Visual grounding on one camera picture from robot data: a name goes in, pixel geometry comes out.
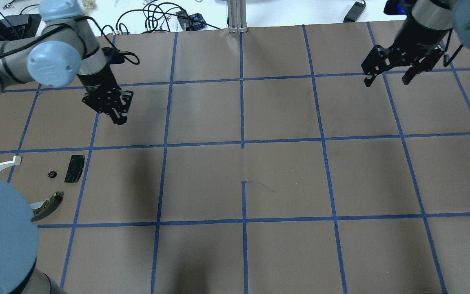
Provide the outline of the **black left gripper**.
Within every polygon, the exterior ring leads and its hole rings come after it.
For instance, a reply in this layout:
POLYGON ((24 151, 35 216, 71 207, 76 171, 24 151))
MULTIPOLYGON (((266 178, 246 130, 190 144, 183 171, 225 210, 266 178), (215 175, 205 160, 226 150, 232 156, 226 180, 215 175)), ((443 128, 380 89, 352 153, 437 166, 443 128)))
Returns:
POLYGON ((86 106, 109 116, 116 125, 127 122, 133 91, 124 91, 110 78, 99 79, 91 75, 82 75, 82 85, 86 91, 82 102, 86 106))

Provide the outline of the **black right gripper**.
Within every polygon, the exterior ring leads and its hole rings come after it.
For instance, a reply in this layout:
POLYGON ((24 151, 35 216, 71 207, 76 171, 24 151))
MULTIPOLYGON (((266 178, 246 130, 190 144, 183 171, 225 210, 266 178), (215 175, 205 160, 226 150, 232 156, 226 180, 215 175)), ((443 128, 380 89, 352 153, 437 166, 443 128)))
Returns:
POLYGON ((445 31, 400 32, 389 47, 376 44, 361 64, 364 85, 371 87, 377 75, 395 67, 409 67, 401 80, 410 84, 421 72, 429 72, 444 54, 440 42, 445 31))

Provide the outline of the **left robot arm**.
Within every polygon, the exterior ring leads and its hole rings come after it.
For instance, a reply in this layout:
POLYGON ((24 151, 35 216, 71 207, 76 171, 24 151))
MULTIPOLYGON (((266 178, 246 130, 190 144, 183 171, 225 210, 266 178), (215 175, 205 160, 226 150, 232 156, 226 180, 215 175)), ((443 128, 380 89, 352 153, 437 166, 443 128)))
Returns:
MULTIPOLYGON (((133 92, 117 84, 112 58, 100 47, 79 2, 44 0, 38 11, 45 22, 39 37, 0 42, 0 94, 18 84, 64 87, 78 78, 86 90, 84 104, 125 124, 133 92)), ((37 269, 33 216, 21 193, 0 179, 0 294, 64 293, 37 269)))

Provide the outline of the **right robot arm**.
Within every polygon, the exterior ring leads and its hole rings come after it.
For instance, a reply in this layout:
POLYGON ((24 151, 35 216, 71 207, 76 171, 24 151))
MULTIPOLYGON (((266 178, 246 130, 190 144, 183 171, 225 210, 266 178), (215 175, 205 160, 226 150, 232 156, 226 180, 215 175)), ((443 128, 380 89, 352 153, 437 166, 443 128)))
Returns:
POLYGON ((470 0, 388 0, 384 13, 406 19, 389 47, 375 45, 362 62, 367 87, 396 67, 407 67, 402 82, 408 85, 440 60, 447 67, 470 49, 470 0))

